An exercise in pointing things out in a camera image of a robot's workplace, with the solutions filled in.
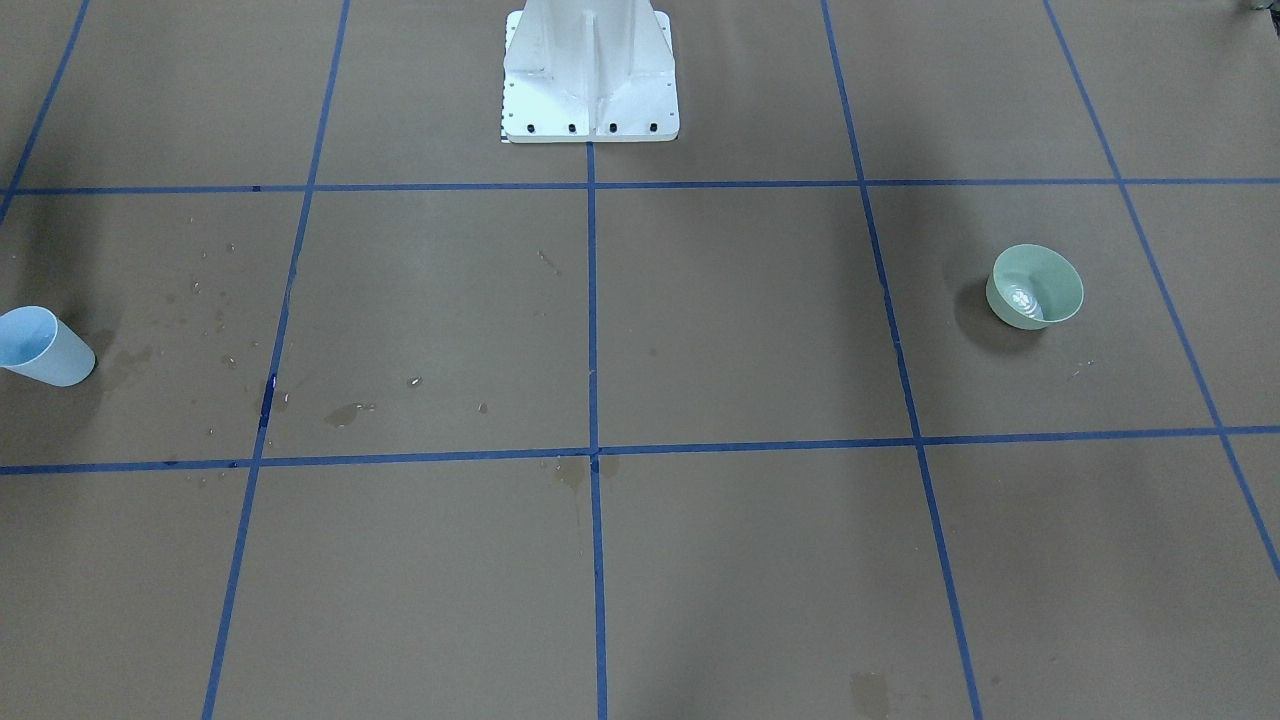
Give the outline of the pale green ceramic bowl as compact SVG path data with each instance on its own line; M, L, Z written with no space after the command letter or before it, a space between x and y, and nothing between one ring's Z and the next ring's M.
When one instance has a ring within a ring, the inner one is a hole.
M1036 243L1005 249L986 282L989 310L1020 331L1068 322L1080 311L1084 299L1076 268L1061 254Z

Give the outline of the light blue plastic cup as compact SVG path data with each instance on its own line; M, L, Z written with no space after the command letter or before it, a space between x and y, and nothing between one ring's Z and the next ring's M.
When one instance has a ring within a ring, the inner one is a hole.
M87 379L95 351L58 315L42 306L15 307L1 316L1 368L54 387Z

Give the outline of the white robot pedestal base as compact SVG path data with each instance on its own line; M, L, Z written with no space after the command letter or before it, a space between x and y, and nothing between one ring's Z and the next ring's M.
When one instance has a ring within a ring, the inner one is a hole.
M671 18L649 1L527 1L504 22L500 140L669 142L680 136Z

